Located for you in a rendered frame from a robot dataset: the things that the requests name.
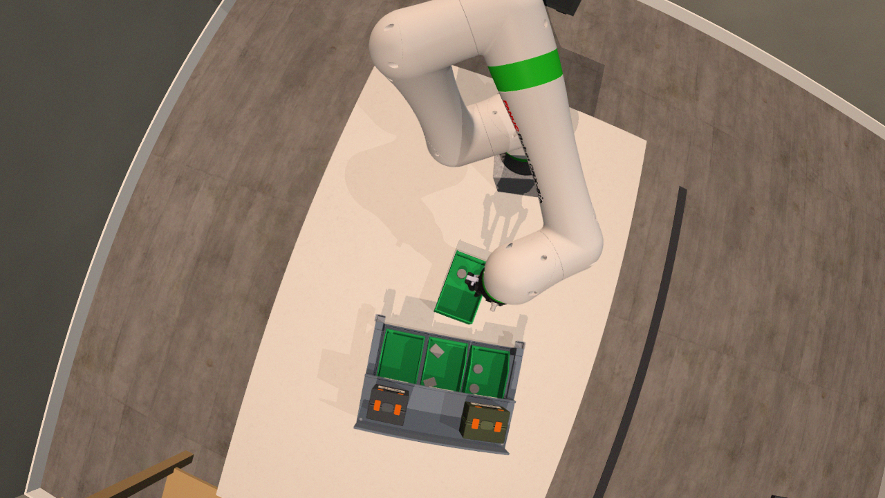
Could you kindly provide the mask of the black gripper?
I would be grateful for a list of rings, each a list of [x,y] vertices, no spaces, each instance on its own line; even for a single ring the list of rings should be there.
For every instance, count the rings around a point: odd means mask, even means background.
[[[474,297],[481,295],[480,289],[478,289],[478,277],[476,278],[476,275],[468,272],[465,283],[468,285],[469,290],[475,291]]]

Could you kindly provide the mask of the grey storage shelf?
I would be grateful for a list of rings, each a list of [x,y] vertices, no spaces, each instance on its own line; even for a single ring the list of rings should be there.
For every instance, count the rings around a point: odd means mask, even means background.
[[[503,399],[485,395],[461,393],[463,383],[460,393],[459,391],[448,389],[424,387],[424,385],[420,385],[420,381],[427,352],[427,344],[429,344],[429,337],[444,338],[445,340],[453,340],[453,337],[442,336],[432,332],[411,330],[390,324],[384,325],[385,317],[385,315],[379,314],[374,318],[374,321],[376,322],[374,325],[372,346],[368,357],[366,374],[364,374],[364,384],[360,406],[358,406],[357,421],[353,429],[378,433],[399,439],[410,439],[410,441],[417,441],[420,443],[444,445],[445,447],[458,448],[459,450],[473,450],[477,452],[509,456],[510,453],[505,449],[505,445],[511,426],[513,407],[514,404],[517,403],[517,401],[514,400],[514,397],[517,390],[519,373],[521,373],[523,352],[527,342],[517,340],[515,341],[514,348],[512,348],[500,346],[499,344],[488,344],[473,340],[465,340],[464,338],[454,338],[454,341],[456,342],[468,344],[467,361],[471,344],[473,344],[473,346],[494,348],[511,352],[509,375],[505,387],[505,397],[503,397]],[[422,359],[420,362],[420,368],[418,369],[417,384],[377,376],[380,352],[382,352],[382,344],[386,330],[408,332],[425,337]],[[405,414],[402,426],[366,418],[370,395],[375,384],[410,391],[410,399],[407,403],[407,413]],[[509,422],[507,423],[507,431],[505,433],[505,443],[491,443],[487,441],[477,441],[476,439],[462,438],[459,428],[465,401],[467,401],[467,403],[495,405],[504,407],[507,411],[511,411]]]

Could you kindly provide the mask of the green open-front bin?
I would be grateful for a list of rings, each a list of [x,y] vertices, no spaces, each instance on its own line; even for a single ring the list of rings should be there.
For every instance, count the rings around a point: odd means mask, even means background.
[[[475,291],[470,291],[465,283],[467,277],[460,279],[456,272],[458,269],[465,269],[467,274],[471,272],[474,275],[480,275],[486,261],[462,252],[456,252],[453,261],[445,285],[440,291],[434,313],[448,316],[463,324],[473,324],[483,294],[474,297]]]
[[[386,330],[377,376],[416,384],[424,342],[422,336]]]
[[[436,343],[445,351],[436,358],[429,348]],[[422,370],[421,385],[423,380],[433,378],[436,381],[436,387],[448,389],[452,391],[460,391],[467,366],[467,348],[468,346],[462,342],[445,340],[444,338],[430,338],[429,348],[425,355],[425,362]],[[429,357],[429,359],[427,359]]]
[[[483,366],[483,372],[481,374],[474,373],[474,365]],[[509,366],[510,355],[505,351],[478,346],[470,347],[467,371],[465,371],[461,393],[473,394],[470,393],[469,387],[470,385],[477,384],[478,395],[503,399],[505,397]]]

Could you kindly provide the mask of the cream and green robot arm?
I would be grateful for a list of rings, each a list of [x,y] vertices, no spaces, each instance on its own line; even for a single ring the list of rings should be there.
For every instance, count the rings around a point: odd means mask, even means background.
[[[593,267],[604,239],[543,0],[414,4],[381,18],[368,48],[410,104],[434,160],[461,167],[500,155],[512,172],[533,176],[543,229],[490,253],[478,289],[491,311],[530,302]],[[478,55],[499,94],[465,105],[451,65]]]

